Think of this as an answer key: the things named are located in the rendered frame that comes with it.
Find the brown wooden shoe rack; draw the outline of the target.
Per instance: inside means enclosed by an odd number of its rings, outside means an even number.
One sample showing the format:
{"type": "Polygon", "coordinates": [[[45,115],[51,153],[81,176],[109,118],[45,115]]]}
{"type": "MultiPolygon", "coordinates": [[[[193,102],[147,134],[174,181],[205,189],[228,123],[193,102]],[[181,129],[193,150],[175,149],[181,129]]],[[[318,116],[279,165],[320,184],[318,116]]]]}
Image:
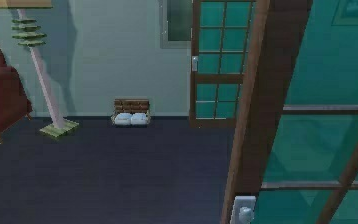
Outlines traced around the brown wooden shoe rack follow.
{"type": "MultiPolygon", "coordinates": [[[[133,115],[135,113],[145,113],[148,116],[149,123],[151,121],[150,102],[148,99],[115,99],[114,100],[114,113],[111,116],[112,123],[113,123],[114,117],[119,113],[130,113],[131,115],[133,115]]],[[[130,124],[128,126],[147,126],[147,125],[132,125],[132,124],[130,124]]]]}

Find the brown door with teal panes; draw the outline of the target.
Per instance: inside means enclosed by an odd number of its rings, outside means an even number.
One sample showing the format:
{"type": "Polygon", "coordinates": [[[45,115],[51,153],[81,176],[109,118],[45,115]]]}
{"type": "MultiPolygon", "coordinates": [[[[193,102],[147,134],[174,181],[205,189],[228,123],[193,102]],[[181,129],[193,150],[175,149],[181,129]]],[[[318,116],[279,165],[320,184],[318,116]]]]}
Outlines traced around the brown door with teal panes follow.
{"type": "Polygon", "coordinates": [[[196,128],[235,125],[256,0],[193,0],[189,122],[196,128]]]}
{"type": "Polygon", "coordinates": [[[255,196],[255,212],[259,194],[276,190],[327,191],[329,197],[318,217],[308,224],[329,224],[348,193],[358,190],[358,143],[337,180],[263,180],[282,117],[358,115],[358,105],[285,103],[315,1],[256,1],[220,224],[230,224],[236,196],[255,196]]]}

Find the floor lamp with green base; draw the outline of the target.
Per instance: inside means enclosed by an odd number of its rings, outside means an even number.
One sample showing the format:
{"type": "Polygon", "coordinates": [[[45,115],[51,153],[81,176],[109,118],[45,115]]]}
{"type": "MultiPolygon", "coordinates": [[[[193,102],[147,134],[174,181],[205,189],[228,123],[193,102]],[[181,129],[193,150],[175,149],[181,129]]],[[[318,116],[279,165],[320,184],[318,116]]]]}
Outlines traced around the floor lamp with green base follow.
{"type": "Polygon", "coordinates": [[[19,46],[27,47],[30,50],[38,80],[52,119],[52,123],[40,129],[40,132],[58,139],[76,129],[79,124],[65,119],[60,112],[59,104],[52,93],[49,74],[38,49],[39,46],[46,44],[44,41],[46,34],[39,31],[40,26],[36,24],[35,19],[26,16],[26,9],[50,8],[52,8],[52,0],[0,0],[0,9],[17,10],[19,18],[12,20],[14,24],[12,30],[16,30],[17,33],[13,34],[12,38],[18,40],[19,46]]]}

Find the grey framed wall picture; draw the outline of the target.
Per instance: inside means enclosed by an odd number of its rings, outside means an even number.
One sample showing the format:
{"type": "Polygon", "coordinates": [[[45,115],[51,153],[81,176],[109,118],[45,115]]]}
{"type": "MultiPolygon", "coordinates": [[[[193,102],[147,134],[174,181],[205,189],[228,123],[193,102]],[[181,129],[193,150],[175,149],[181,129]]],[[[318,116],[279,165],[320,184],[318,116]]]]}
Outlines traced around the grey framed wall picture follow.
{"type": "Polygon", "coordinates": [[[185,49],[191,46],[192,0],[158,0],[160,46],[185,49]]]}

